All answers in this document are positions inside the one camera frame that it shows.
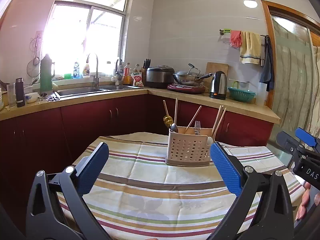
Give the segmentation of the person's right hand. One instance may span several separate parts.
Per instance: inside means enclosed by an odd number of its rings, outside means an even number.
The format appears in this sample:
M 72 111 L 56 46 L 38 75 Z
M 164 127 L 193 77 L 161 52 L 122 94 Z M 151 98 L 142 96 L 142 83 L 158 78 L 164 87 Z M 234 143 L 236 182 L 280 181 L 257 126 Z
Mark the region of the person's right hand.
M 295 220 L 300 220 L 302 219 L 305 214 L 306 214 L 306 207 L 309 203 L 309 200 L 310 200 L 310 189 L 311 189 L 311 184 L 308 183 L 308 182 L 305 182 L 304 183 L 304 188 L 305 188 L 305 192 L 302 196 L 302 202 L 298 208 L 298 211 L 296 213 L 296 218 Z

